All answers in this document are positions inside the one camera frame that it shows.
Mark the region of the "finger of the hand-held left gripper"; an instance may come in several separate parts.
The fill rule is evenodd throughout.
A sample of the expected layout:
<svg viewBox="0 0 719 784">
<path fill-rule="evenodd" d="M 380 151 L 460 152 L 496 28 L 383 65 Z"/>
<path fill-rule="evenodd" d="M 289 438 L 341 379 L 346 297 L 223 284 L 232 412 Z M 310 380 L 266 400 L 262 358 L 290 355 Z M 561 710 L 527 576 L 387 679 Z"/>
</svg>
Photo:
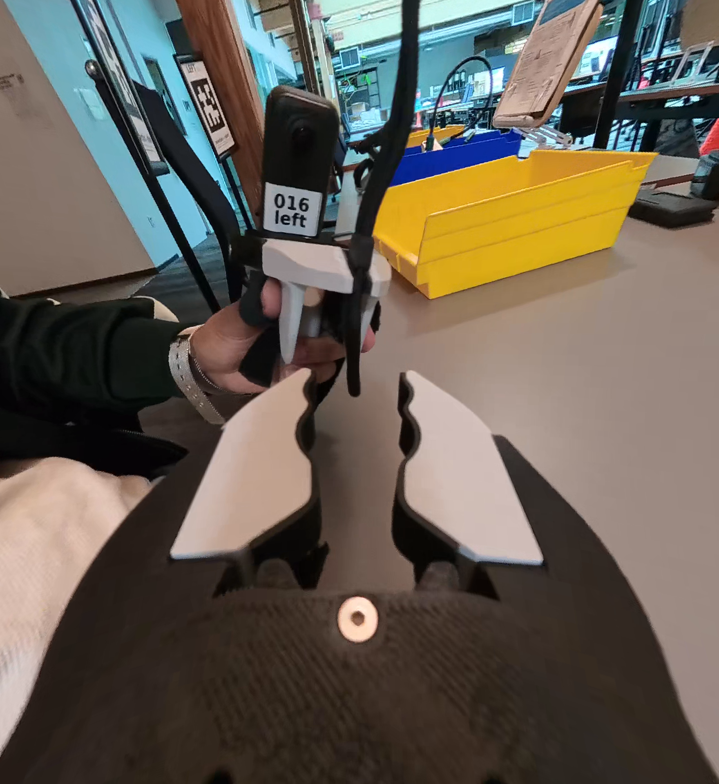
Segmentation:
<svg viewBox="0 0 719 784">
<path fill-rule="evenodd" d="M 261 253 L 263 272 L 281 284 L 343 294 L 353 291 L 353 273 L 345 250 L 338 245 L 266 240 Z"/>
<path fill-rule="evenodd" d="M 393 269 L 382 254 L 372 254 L 367 272 L 369 280 L 368 296 L 381 299 L 386 295 L 392 280 Z"/>
</svg>

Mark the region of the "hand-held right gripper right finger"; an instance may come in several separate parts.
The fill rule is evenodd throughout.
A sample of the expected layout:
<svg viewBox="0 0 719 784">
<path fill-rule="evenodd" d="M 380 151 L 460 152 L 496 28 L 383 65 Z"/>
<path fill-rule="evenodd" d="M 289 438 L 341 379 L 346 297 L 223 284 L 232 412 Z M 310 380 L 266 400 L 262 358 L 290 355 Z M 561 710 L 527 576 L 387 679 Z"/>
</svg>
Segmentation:
<svg viewBox="0 0 719 784">
<path fill-rule="evenodd" d="M 543 566 L 541 547 L 490 428 L 415 371 L 400 375 L 404 460 L 393 538 L 416 565 L 463 558 Z"/>
</svg>

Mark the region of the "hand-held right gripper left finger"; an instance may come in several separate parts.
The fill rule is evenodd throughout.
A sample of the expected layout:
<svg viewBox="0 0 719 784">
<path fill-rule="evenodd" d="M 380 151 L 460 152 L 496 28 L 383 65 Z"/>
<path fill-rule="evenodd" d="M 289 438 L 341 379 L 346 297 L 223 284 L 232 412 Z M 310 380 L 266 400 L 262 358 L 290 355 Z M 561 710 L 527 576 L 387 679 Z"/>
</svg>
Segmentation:
<svg viewBox="0 0 719 784">
<path fill-rule="evenodd" d="M 313 467 L 297 427 L 311 412 L 302 368 L 244 406 L 217 447 L 170 549 L 175 561 L 236 556 L 306 508 Z"/>
</svg>

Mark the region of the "yellow storage bin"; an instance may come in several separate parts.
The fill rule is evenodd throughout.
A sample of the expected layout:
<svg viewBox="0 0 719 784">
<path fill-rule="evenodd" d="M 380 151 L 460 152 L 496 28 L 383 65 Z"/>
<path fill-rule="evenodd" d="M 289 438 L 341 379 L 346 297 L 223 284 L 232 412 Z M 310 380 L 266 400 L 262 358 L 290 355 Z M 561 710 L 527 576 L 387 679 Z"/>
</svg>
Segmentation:
<svg viewBox="0 0 719 784">
<path fill-rule="evenodd" d="M 610 249 L 656 156 L 535 150 L 400 184 L 374 243 L 428 299 Z"/>
</svg>

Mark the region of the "grey desk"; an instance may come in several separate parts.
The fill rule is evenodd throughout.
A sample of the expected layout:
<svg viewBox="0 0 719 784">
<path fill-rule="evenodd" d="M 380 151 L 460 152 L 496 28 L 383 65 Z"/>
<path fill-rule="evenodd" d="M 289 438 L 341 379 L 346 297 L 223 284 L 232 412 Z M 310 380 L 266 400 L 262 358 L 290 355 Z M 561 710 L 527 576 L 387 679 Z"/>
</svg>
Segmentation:
<svg viewBox="0 0 719 784">
<path fill-rule="evenodd" d="M 627 220 L 610 250 L 440 299 L 395 276 L 362 395 L 341 379 L 316 414 L 328 590 L 412 584 L 390 534 L 411 369 L 600 536 L 719 775 L 719 211 L 683 230 Z"/>
</svg>

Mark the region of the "wooden background desk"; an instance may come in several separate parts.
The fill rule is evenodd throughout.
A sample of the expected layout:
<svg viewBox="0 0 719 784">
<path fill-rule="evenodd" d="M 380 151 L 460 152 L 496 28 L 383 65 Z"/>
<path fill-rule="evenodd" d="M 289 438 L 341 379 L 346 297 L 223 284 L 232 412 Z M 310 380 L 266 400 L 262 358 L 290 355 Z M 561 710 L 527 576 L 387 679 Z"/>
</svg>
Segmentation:
<svg viewBox="0 0 719 784">
<path fill-rule="evenodd" d="M 562 117 L 567 125 L 587 125 L 591 119 L 597 120 L 605 89 L 604 83 L 567 89 L 562 98 Z M 640 122 L 659 119 L 717 119 L 719 82 L 669 82 L 621 93 L 614 118 Z"/>
</svg>

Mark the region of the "person's left hand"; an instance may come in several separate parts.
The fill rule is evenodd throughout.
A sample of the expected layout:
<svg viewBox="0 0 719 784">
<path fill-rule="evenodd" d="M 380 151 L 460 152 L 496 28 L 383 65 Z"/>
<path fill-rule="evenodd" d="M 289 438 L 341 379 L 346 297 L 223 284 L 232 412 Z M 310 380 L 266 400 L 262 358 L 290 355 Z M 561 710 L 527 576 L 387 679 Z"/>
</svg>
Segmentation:
<svg viewBox="0 0 719 784">
<path fill-rule="evenodd" d="M 259 394 L 263 390 L 307 368 L 319 383 L 335 377 L 337 367 L 345 359 L 345 348 L 330 336 L 301 337 L 297 341 L 294 360 L 283 363 L 275 350 L 271 379 L 254 382 L 240 367 L 249 352 L 260 346 L 270 335 L 279 338 L 278 318 L 281 308 L 279 282 L 272 278 L 263 285 L 259 303 L 263 316 L 260 325 L 251 325 L 243 318 L 240 304 L 234 303 L 214 314 L 197 328 L 188 339 L 189 365 L 196 385 L 207 395 Z"/>
</svg>

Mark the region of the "grey wristwatch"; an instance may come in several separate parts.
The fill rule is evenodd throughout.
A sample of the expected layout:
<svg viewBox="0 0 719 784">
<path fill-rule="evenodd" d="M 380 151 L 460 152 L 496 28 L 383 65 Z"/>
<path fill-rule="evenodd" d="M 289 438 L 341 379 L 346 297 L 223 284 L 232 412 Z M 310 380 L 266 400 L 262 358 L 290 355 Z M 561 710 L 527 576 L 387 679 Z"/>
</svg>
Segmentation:
<svg viewBox="0 0 719 784">
<path fill-rule="evenodd" d="M 224 390 L 207 378 L 191 352 L 191 338 L 199 329 L 200 325 L 188 327 L 175 336 L 168 350 L 168 367 L 175 385 L 190 406 L 208 424 L 222 427 L 227 419 L 210 397 L 223 394 Z"/>
</svg>

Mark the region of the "blue storage bin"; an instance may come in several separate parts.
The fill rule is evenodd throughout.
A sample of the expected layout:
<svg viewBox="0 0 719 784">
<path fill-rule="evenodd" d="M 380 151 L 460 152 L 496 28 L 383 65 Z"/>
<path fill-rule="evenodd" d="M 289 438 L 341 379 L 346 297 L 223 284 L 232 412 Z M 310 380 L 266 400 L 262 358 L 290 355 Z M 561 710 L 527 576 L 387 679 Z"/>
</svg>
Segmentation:
<svg viewBox="0 0 719 784">
<path fill-rule="evenodd" d="M 517 129 L 483 132 L 472 140 L 456 140 L 440 150 L 407 148 L 393 176 L 391 186 L 411 183 L 460 169 L 471 168 L 502 158 L 517 157 L 523 136 Z"/>
</svg>

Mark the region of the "white panel stand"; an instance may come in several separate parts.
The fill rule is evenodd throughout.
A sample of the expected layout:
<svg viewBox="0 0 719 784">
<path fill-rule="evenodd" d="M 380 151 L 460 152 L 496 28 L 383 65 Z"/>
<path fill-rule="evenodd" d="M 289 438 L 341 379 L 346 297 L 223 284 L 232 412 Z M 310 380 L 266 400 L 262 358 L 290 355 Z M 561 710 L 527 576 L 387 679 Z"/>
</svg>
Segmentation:
<svg viewBox="0 0 719 784">
<path fill-rule="evenodd" d="M 538 150 L 568 151 L 574 145 L 574 139 L 571 135 L 562 133 L 548 125 L 532 129 L 515 127 L 512 130 L 518 132 L 527 143 L 533 144 Z"/>
</svg>

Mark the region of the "large cardboard panel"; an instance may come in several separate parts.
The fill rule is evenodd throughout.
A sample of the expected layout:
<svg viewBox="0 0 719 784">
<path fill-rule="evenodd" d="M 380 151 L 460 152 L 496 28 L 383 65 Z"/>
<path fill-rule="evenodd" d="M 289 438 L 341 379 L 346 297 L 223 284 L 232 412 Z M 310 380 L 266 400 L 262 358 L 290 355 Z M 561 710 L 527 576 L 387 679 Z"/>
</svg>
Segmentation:
<svg viewBox="0 0 719 784">
<path fill-rule="evenodd" d="M 538 129 L 559 105 L 599 26 L 600 1 L 548 1 L 493 113 L 494 129 Z"/>
</svg>

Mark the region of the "black flat case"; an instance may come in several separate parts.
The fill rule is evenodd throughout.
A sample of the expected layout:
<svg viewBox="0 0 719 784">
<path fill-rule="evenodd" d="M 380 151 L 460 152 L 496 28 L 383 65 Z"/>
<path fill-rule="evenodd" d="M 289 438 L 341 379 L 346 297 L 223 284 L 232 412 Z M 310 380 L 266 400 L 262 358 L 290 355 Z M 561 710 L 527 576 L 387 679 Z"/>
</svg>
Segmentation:
<svg viewBox="0 0 719 784">
<path fill-rule="evenodd" d="M 718 201 L 665 191 L 640 191 L 628 217 L 657 227 L 675 230 L 713 221 Z"/>
</svg>

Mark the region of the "black pole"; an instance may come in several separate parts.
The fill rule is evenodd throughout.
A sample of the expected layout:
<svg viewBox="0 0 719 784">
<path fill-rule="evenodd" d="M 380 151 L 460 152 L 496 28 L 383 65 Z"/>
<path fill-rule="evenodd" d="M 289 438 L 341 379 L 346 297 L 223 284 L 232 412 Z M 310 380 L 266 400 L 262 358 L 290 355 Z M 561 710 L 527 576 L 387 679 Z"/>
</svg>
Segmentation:
<svg viewBox="0 0 719 784">
<path fill-rule="evenodd" d="M 632 55 L 636 45 L 636 34 L 642 14 L 644 1 L 626 1 L 621 17 L 617 45 L 610 64 L 607 83 L 604 89 L 593 148 L 606 150 L 610 139 L 610 131 L 616 116 L 619 97 L 624 88 Z"/>
</svg>

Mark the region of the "small cardboard panel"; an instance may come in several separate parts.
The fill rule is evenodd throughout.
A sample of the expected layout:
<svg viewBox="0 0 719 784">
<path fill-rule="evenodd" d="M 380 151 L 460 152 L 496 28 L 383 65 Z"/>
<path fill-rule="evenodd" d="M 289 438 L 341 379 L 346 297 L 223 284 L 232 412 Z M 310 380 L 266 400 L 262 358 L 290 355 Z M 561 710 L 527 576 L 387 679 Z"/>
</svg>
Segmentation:
<svg viewBox="0 0 719 784">
<path fill-rule="evenodd" d="M 697 79 L 708 55 L 719 46 L 719 1 L 687 1 L 679 17 L 681 56 L 670 84 Z"/>
</svg>

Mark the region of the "black floor sign frame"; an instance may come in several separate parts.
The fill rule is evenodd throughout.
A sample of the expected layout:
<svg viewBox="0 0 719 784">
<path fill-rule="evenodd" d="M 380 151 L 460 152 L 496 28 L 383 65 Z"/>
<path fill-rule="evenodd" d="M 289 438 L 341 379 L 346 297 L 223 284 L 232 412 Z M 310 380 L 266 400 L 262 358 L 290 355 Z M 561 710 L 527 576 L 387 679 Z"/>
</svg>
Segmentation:
<svg viewBox="0 0 719 784">
<path fill-rule="evenodd" d="M 189 176 L 194 173 L 188 143 L 178 132 L 160 95 L 129 76 L 98 2 L 70 2 L 95 58 L 87 60 L 84 70 L 105 105 L 109 116 L 135 163 L 141 179 L 155 202 L 197 288 L 211 313 L 220 304 L 197 260 L 178 217 L 159 179 L 175 173 L 198 204 Z"/>
</svg>

